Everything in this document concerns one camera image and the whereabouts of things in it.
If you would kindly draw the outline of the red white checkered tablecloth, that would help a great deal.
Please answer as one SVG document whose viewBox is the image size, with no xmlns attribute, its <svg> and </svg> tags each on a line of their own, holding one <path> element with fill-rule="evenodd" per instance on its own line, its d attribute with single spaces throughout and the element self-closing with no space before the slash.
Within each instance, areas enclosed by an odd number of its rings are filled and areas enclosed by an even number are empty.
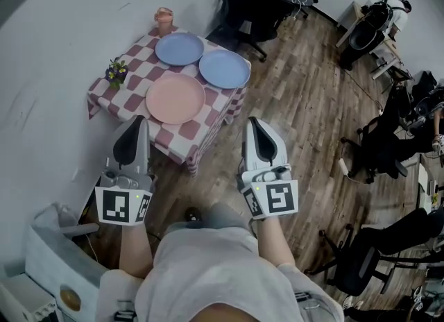
<svg viewBox="0 0 444 322">
<path fill-rule="evenodd" d="M 170 66 L 155 55 L 160 40 L 153 27 L 120 56 L 129 68 L 125 83 L 112 87 L 105 78 L 98 78 L 87 92 L 89 116 L 106 110 L 119 121 L 135 115 L 147 118 L 151 144 L 178 164 L 186 164 L 192 176 L 211 146 L 223 124 L 231 124 L 244 103 L 247 88 L 223 90 L 207 83 L 200 75 L 198 64 L 184 67 Z M 160 77 L 167 74 L 184 74 L 198 81 L 205 91 L 205 103 L 200 112 L 184 124 L 164 124 L 153 117 L 146 107 L 146 93 Z"/>
</svg>

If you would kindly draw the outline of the black round hanging device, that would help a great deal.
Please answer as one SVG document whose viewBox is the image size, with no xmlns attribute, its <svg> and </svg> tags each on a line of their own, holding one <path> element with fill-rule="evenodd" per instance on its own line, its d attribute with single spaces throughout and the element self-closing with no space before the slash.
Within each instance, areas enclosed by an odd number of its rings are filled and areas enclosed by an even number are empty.
<svg viewBox="0 0 444 322">
<path fill-rule="evenodd" d="M 368 21 L 360 21 L 348 38 L 349 46 L 357 51 L 365 49 L 377 36 L 377 29 Z"/>
</svg>

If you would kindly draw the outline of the person's grey trousers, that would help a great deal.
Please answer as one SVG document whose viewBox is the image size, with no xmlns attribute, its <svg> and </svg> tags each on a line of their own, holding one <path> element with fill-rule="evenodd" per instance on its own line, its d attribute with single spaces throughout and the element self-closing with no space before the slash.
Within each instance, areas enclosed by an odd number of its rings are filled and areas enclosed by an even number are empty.
<svg viewBox="0 0 444 322">
<path fill-rule="evenodd" d="M 202 221 L 186 222 L 184 213 L 183 220 L 172 223 L 167 228 L 164 236 L 182 229 L 242 228 L 250 233 L 250 228 L 246 221 L 235 210 L 225 203 L 215 203 L 207 210 L 200 210 L 200 212 L 202 215 Z"/>
</svg>

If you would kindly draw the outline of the person's right forearm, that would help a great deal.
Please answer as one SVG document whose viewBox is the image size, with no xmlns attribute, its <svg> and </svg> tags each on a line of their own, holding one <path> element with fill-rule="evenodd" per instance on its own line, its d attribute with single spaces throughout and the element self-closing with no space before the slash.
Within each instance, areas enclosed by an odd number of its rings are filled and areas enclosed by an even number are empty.
<svg viewBox="0 0 444 322">
<path fill-rule="evenodd" d="M 257 242 L 259 256 L 274 266 L 295 265 L 294 256 L 284 236 L 278 217 L 257 220 Z"/>
</svg>

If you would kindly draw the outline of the potted purple yellow flowers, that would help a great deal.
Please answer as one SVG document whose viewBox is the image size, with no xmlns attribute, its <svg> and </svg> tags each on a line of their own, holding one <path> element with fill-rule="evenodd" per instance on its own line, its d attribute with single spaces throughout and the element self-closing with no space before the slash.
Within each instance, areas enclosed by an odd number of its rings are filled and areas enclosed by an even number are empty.
<svg viewBox="0 0 444 322">
<path fill-rule="evenodd" d="M 110 86 L 119 89 L 123 85 L 128 75 L 128 66 L 124 60 L 115 58 L 110 61 L 108 68 L 105 70 L 105 79 Z"/>
</svg>

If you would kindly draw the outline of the wooden bowl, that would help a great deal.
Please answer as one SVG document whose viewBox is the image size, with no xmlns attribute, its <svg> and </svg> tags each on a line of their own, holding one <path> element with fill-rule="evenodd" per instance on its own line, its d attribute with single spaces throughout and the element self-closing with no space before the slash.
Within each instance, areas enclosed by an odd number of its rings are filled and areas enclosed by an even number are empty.
<svg viewBox="0 0 444 322">
<path fill-rule="evenodd" d="M 81 299 L 73 289 L 62 288 L 60 290 L 60 299 L 70 310 L 74 312 L 80 311 Z"/>
</svg>

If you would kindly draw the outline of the big pink plate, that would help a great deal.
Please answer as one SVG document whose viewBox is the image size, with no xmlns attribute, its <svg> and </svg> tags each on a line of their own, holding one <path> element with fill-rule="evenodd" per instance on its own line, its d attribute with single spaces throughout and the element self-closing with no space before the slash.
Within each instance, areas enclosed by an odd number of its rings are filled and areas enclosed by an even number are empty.
<svg viewBox="0 0 444 322">
<path fill-rule="evenodd" d="M 205 104 L 203 86 L 185 74 L 167 74 L 147 90 L 146 107 L 152 117 L 165 124 L 192 120 Z"/>
</svg>

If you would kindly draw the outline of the white wooden desk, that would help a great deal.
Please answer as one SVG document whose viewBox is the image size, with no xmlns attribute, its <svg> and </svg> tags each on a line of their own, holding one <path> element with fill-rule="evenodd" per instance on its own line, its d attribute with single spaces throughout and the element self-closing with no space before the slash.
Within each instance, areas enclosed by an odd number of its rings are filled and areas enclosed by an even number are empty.
<svg viewBox="0 0 444 322">
<path fill-rule="evenodd" d="M 351 32 L 353 32 L 355 26 L 363 17 L 364 14 L 361 12 L 361 6 L 356 1 L 353 1 L 339 17 L 336 24 L 338 29 L 342 27 L 346 29 L 346 32 L 336 42 L 336 48 L 339 48 L 344 42 L 348 41 Z M 390 38 L 380 43 L 370 52 L 370 55 L 375 56 L 377 60 L 377 67 L 370 73 L 373 80 L 379 78 L 392 66 L 401 68 L 404 65 L 395 41 Z"/>
</svg>

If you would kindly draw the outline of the big blue plate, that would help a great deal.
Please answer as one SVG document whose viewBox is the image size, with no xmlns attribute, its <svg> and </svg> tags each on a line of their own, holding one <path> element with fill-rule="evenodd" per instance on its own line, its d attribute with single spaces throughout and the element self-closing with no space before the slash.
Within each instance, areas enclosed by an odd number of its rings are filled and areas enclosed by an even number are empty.
<svg viewBox="0 0 444 322">
<path fill-rule="evenodd" d="M 160 61 L 172 66 L 186 66 L 199 60 L 204 53 L 202 40 L 192 33 L 171 33 L 155 46 Z"/>
<path fill-rule="evenodd" d="M 243 87 L 250 78 L 247 61 L 224 49 L 205 53 L 199 61 L 199 71 L 209 84 L 225 90 Z"/>
</svg>

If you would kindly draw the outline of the pale blue cloth covered table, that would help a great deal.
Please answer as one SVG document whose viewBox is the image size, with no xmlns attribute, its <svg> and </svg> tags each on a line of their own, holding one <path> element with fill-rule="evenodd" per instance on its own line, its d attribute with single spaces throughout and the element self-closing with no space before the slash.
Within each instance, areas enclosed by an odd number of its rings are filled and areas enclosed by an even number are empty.
<svg viewBox="0 0 444 322">
<path fill-rule="evenodd" d="M 25 272 L 69 318 L 95 322 L 100 279 L 107 269 L 64 235 L 62 229 L 73 224 L 73 217 L 56 204 L 39 212 L 28 230 Z M 60 292 L 66 289 L 80 298 L 78 311 L 62 301 Z"/>
</svg>

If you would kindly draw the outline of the black mesh office chair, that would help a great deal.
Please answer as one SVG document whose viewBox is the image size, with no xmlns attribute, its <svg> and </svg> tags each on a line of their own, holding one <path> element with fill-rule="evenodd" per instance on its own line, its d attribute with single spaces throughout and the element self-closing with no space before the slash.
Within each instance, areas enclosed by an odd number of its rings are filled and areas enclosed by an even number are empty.
<svg viewBox="0 0 444 322">
<path fill-rule="evenodd" d="M 222 0 L 216 32 L 235 48 L 249 44 L 265 62 L 268 55 L 259 44 L 275 39 L 280 24 L 299 5 L 297 0 Z"/>
<path fill-rule="evenodd" d="M 324 230 L 318 232 L 332 249 L 334 259 L 313 271 L 306 270 L 305 274 L 314 276 L 334 267 L 334 277 L 327 284 L 350 296 L 359 296 L 371 278 L 383 282 L 384 294 L 396 268 L 416 269 L 420 264 L 444 262 L 444 251 L 430 251 L 422 258 L 400 256 L 402 251 L 440 235 L 444 229 L 444 205 L 430 213 L 419 208 L 383 229 L 367 227 L 354 233 L 350 224 L 345 229 L 348 235 L 338 245 Z"/>
</svg>

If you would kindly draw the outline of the white toaster oven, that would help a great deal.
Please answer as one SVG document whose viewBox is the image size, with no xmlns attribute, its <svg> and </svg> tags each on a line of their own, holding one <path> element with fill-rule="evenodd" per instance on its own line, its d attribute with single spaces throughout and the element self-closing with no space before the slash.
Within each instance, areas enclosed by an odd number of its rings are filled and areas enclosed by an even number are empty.
<svg viewBox="0 0 444 322">
<path fill-rule="evenodd" d="M 8 322 L 59 322 L 55 298 L 25 273 L 0 280 L 0 312 Z"/>
</svg>

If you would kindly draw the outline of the person's grey shirt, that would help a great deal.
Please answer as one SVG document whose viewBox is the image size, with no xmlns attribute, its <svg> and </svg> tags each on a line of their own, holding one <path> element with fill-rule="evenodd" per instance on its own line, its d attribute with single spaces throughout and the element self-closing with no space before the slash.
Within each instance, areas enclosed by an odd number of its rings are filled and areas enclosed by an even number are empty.
<svg viewBox="0 0 444 322">
<path fill-rule="evenodd" d="M 106 272 L 95 322 L 114 322 L 123 311 L 137 322 L 190 322 L 214 304 L 258 322 L 344 322 L 335 300 L 294 265 L 260 257 L 257 240 L 238 227 L 169 232 L 145 278 Z"/>
</svg>

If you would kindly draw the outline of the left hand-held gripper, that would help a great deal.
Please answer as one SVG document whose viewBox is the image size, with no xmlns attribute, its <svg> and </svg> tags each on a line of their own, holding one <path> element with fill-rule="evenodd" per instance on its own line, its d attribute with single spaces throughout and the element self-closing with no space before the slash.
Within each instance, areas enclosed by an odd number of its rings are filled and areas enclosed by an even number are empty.
<svg viewBox="0 0 444 322">
<path fill-rule="evenodd" d="M 148 173 L 150 138 L 147 119 L 135 115 L 120 124 L 106 143 L 106 166 L 118 171 Z M 120 226 L 143 224 L 153 197 L 153 175 L 133 177 L 104 171 L 94 189 L 101 223 Z"/>
</svg>

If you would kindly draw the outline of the person's left forearm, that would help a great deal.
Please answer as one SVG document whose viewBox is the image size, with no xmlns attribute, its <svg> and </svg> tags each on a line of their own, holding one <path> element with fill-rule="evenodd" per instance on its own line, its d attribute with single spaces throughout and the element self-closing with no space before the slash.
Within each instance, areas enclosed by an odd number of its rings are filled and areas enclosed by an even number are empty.
<svg viewBox="0 0 444 322">
<path fill-rule="evenodd" d="M 153 255 L 144 224 L 122 227 L 119 268 L 140 279 L 145 279 L 153 268 Z"/>
</svg>

